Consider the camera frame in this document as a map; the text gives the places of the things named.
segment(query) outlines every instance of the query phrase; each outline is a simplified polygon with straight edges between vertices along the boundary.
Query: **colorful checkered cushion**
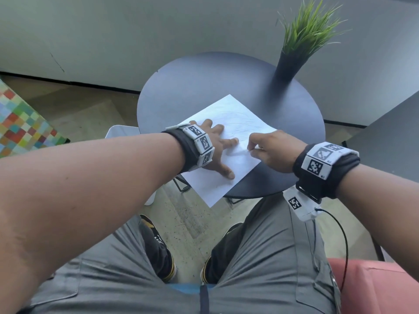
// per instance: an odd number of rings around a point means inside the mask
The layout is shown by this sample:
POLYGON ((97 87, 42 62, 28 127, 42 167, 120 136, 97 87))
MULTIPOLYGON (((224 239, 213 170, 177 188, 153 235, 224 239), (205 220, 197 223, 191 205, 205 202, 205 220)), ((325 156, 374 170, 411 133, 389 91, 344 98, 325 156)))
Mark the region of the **colorful checkered cushion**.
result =
POLYGON ((0 80, 0 158, 63 144, 66 140, 0 80))

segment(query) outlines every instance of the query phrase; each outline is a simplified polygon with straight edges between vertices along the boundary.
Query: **pink cushion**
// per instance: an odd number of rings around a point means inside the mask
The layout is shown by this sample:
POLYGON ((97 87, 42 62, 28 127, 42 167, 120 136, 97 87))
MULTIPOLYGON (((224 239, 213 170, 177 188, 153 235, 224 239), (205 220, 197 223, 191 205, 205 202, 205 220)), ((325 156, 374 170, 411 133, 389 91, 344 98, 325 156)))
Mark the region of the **pink cushion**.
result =
MULTIPOLYGON (((341 285, 344 259, 329 259, 341 285)), ((342 314, 419 313, 419 283, 396 263, 349 260, 342 314)))

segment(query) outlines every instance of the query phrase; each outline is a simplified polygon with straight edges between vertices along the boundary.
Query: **gray pants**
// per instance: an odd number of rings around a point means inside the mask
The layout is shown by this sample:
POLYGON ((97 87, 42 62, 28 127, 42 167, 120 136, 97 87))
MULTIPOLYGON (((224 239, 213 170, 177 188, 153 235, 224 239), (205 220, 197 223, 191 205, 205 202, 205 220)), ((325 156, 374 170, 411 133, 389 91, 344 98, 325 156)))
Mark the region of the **gray pants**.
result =
MULTIPOLYGON (((237 252, 209 291, 210 312, 335 313, 339 291, 315 222, 301 222, 282 195, 254 209, 237 252)), ((57 270, 24 312, 199 313, 198 294, 174 290, 155 274, 140 221, 134 216, 57 270)))

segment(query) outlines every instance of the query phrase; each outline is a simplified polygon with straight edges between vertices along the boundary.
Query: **round table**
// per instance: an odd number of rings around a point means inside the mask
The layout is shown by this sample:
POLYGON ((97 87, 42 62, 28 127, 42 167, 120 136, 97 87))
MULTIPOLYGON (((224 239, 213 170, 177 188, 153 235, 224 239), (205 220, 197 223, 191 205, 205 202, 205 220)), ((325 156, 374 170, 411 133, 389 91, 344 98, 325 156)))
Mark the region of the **round table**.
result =
MULTIPOLYGON (((207 52, 176 59, 156 71, 138 99, 140 133, 161 132, 231 94, 268 125, 303 140, 325 140, 322 115, 304 87, 273 78, 275 66, 260 59, 226 52, 207 52)), ((294 174, 257 165, 226 195, 259 198, 295 184, 294 174)))

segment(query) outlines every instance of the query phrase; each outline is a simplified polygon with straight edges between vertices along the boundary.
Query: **white paper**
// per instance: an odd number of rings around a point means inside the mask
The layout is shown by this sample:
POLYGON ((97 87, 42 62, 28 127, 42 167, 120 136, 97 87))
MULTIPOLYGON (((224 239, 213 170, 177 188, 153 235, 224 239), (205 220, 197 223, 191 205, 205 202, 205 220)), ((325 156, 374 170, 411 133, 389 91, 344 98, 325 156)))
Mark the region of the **white paper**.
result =
POLYGON ((182 174, 204 202, 212 207, 259 164, 260 160, 251 157, 247 150, 249 135, 253 132, 269 133, 276 129, 268 126, 230 94, 182 122, 195 120, 200 125, 205 119, 211 119, 213 126, 224 125, 221 138, 239 139, 239 144, 224 150, 221 157, 221 161, 233 170, 235 179, 227 179, 203 168, 182 174))

